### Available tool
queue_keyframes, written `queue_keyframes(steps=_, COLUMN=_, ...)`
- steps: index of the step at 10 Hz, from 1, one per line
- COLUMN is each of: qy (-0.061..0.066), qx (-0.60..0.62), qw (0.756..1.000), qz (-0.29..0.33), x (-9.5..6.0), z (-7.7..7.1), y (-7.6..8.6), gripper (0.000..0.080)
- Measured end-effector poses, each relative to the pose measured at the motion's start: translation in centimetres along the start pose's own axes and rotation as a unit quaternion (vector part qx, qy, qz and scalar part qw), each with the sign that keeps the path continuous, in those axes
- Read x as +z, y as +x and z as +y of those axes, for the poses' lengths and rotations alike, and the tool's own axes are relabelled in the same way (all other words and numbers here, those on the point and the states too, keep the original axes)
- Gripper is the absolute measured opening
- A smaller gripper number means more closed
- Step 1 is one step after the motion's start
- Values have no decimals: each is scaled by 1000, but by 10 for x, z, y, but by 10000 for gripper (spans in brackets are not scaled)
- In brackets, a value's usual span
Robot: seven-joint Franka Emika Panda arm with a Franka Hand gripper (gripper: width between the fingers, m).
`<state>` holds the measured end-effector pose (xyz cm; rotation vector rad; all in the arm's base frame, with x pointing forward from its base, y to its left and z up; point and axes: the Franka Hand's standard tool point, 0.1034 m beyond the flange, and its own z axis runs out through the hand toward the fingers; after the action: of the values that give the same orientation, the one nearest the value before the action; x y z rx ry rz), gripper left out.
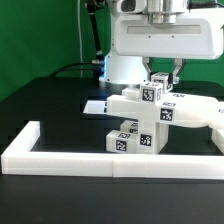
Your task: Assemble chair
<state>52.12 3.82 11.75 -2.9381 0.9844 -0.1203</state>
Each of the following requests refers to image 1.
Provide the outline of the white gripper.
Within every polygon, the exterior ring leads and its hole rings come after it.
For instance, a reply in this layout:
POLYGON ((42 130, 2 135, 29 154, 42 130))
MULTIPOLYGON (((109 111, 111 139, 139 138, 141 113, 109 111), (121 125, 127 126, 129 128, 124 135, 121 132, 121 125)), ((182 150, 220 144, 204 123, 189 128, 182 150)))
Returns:
POLYGON ((224 52, 224 8, 189 9, 186 0, 118 0, 113 44, 119 55, 141 56, 147 79, 156 58, 175 58, 172 82, 179 83, 183 59, 209 59, 224 52))

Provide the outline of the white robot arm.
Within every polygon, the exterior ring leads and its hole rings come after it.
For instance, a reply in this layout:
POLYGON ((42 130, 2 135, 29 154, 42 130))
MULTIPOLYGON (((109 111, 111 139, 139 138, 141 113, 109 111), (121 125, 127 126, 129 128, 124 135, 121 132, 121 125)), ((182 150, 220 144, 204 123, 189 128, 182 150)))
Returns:
POLYGON ((169 58, 171 83, 187 59, 214 60, 224 53, 224 4, 217 0, 87 0, 92 23, 95 13, 109 8, 110 51, 103 61, 103 85, 138 85, 151 79, 150 61, 169 58))

